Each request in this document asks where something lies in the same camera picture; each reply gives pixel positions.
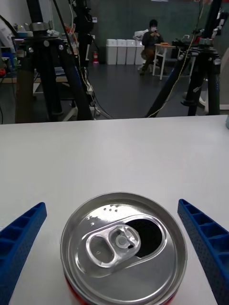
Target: yellow cable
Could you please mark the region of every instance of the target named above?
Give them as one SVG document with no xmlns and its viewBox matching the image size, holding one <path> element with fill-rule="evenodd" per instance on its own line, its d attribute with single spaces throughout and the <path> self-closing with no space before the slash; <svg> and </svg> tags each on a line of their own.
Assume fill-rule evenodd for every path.
<svg viewBox="0 0 229 305">
<path fill-rule="evenodd" d="M 198 22 L 200 21 L 200 18 L 201 18 L 202 14 L 203 14 L 204 4 L 205 4 L 205 3 L 203 2 L 203 6 L 202 6 L 202 9 L 201 9 L 201 13 L 200 13 L 200 15 L 199 15 Z M 181 70 L 180 70 L 178 79 L 175 81 L 175 83 L 174 83 L 174 85 L 173 85 L 173 87 L 172 87 L 172 89 L 171 89 L 171 91 L 170 91 L 168 97 L 166 98 L 166 101 L 164 102 L 163 106 L 162 106 L 160 109 L 158 109 L 157 111 L 155 111 L 153 114 L 149 115 L 148 118 L 150 118 L 151 116 L 153 116 L 154 114 L 156 114 L 157 112 L 159 112 L 162 108 L 164 108 L 164 106 L 166 105 L 166 103 L 167 103 L 167 101 L 168 101 L 168 99 L 169 99 L 169 97 L 170 97 L 170 95 L 171 95 L 171 93 L 172 93 L 172 91 L 173 91 L 173 88 L 175 87 L 176 83 L 179 81 L 180 75 L 181 75 L 181 73 L 182 73 L 182 70 L 183 70 L 183 68 L 184 68 L 184 66 L 185 66 L 185 63 L 186 63 L 186 60 L 187 60 L 188 52 L 189 52 L 189 50 L 190 50 L 190 48 L 191 48 L 191 46 L 192 46 L 192 43 L 193 43 L 193 40 L 194 40 L 194 37 L 195 37 L 195 31 L 196 31 L 196 29 L 194 30 L 194 33 L 193 33 L 193 35 L 192 35 L 191 43 L 190 43 L 190 45 L 189 45 L 189 47 L 188 47 L 188 49 L 187 49 L 186 56 L 185 56 L 185 61 L 184 61 L 183 66 L 182 66 L 182 68 L 181 68 Z"/>
</svg>

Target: black tripod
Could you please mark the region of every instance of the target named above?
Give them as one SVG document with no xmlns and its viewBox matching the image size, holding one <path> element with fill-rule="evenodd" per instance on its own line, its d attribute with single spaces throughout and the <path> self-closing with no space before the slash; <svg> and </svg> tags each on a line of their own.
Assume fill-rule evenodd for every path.
<svg viewBox="0 0 229 305">
<path fill-rule="evenodd" d="M 32 24 L 33 37 L 24 40 L 17 51 L 17 93 L 15 122 L 31 122 L 33 101 L 34 68 L 40 74 L 48 116 L 51 122 L 56 121 L 62 114 L 58 94 L 55 69 L 52 61 L 53 54 L 58 54 L 61 66 L 78 108 L 78 120 L 92 120 L 89 103 L 83 89 L 82 78 L 78 73 L 75 57 L 69 54 L 68 46 L 57 37 L 49 37 L 47 30 L 50 22 L 44 23 L 39 0 L 27 0 Z"/>
<path fill-rule="evenodd" d="M 167 82 L 157 96 L 153 106 L 150 108 L 146 117 L 156 117 L 159 110 L 167 101 L 171 90 L 173 89 L 176 81 L 179 78 L 182 69 L 191 57 L 191 53 L 196 53 L 197 57 L 191 75 L 191 81 L 187 91 L 186 99 L 182 102 L 183 105 L 188 106 L 188 115 L 196 115 L 197 106 L 204 82 L 204 78 L 208 77 L 208 103 L 209 114 L 219 114 L 219 75 L 220 64 L 218 52 L 212 47 L 211 36 L 216 25 L 217 15 L 220 10 L 221 0 L 213 0 L 208 19 L 205 25 L 202 39 L 200 39 L 198 46 L 189 49 L 186 44 L 183 46 L 183 53 L 177 59 L 176 65 L 172 70 Z"/>
</svg>

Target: tripod leg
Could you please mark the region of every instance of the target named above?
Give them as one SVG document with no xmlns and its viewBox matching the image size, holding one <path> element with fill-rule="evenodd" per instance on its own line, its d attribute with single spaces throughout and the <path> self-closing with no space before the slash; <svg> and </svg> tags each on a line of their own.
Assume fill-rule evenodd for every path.
<svg viewBox="0 0 229 305">
<path fill-rule="evenodd" d="M 57 116 L 62 114 L 61 101 L 56 84 L 55 68 L 52 63 L 51 47 L 49 42 L 45 46 L 43 43 L 38 45 L 37 51 L 37 70 L 40 73 L 46 107 L 51 122 L 56 121 Z"/>
<path fill-rule="evenodd" d="M 208 62 L 208 109 L 209 115 L 219 114 L 220 58 Z"/>
<path fill-rule="evenodd" d="M 31 123 L 33 101 L 33 55 L 18 56 L 15 123 Z"/>
<path fill-rule="evenodd" d="M 186 100 L 183 102 L 185 106 L 189 106 L 188 116 L 196 115 L 204 77 L 207 73 L 208 59 L 209 57 L 206 54 L 201 53 L 195 60 Z"/>
<path fill-rule="evenodd" d="M 92 120 L 92 113 L 73 56 L 68 54 L 66 46 L 61 43 L 57 46 L 57 51 L 61 65 L 72 90 L 76 106 L 79 110 L 77 120 Z"/>
<path fill-rule="evenodd" d="M 156 117 L 159 110 L 161 109 L 161 107 L 164 105 L 164 103 L 166 102 L 166 99 L 168 98 L 173 85 L 175 84 L 175 82 L 177 81 L 180 71 L 183 67 L 185 61 L 185 55 L 180 55 L 174 69 L 172 70 L 167 82 L 165 83 L 165 85 L 163 86 L 162 90 L 160 91 L 160 93 L 158 94 L 157 98 L 155 99 L 155 102 L 153 104 L 153 106 L 150 108 L 150 110 L 148 111 L 146 117 Z"/>
</svg>

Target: desk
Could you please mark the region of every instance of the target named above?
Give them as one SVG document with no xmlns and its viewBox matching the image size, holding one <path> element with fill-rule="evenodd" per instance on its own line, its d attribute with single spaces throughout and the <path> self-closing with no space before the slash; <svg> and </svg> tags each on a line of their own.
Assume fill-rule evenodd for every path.
<svg viewBox="0 0 229 305">
<path fill-rule="evenodd" d="M 165 61 L 166 61 L 167 50 L 168 49 L 175 49 L 176 46 L 164 45 L 164 44 L 160 44 L 160 43 L 156 43 L 155 45 L 156 45 L 156 49 L 155 49 L 155 60 L 154 60 L 154 67 L 153 67 L 153 75 L 155 75 L 157 56 L 163 57 L 162 66 L 161 66 L 161 73 L 160 73 L 160 81 L 161 81 L 162 76 L 163 76 L 163 71 L 164 71 L 164 65 L 165 65 Z M 194 67 L 195 60 L 196 60 L 196 58 L 192 57 L 192 59 L 191 59 L 192 65 L 191 65 L 191 69 L 190 69 L 190 73 L 189 73 L 190 78 L 191 78 L 191 75 L 192 75 L 192 70 L 193 70 L 193 67 Z"/>
<path fill-rule="evenodd" d="M 132 192 L 163 205 L 180 225 L 187 270 L 171 305 L 217 305 L 177 214 L 184 198 L 229 230 L 226 116 L 0 126 L 0 226 L 44 201 L 39 231 L 10 305 L 73 305 L 60 261 L 62 230 L 79 205 Z"/>
<path fill-rule="evenodd" d="M 156 45 L 156 49 L 155 49 L 153 75 L 155 75 L 156 57 L 157 56 L 163 57 L 162 66 L 161 66 L 161 73 L 160 73 L 160 80 L 162 80 L 163 71 L 164 71 L 164 65 L 165 65 L 165 61 L 166 61 L 167 49 L 175 49 L 176 47 L 175 46 L 171 46 L 171 45 L 164 45 L 164 44 L 160 44 L 160 43 L 156 43 L 155 45 Z"/>
</svg>

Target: fire extinguisher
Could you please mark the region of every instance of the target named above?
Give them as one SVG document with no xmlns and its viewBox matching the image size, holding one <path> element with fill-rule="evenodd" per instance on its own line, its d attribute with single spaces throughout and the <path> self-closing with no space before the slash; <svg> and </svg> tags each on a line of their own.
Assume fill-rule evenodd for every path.
<svg viewBox="0 0 229 305">
<path fill-rule="evenodd" d="M 98 64 L 99 63 L 99 60 L 98 60 L 98 52 L 97 51 L 94 51 L 93 52 L 93 65 L 94 64 Z"/>
</svg>

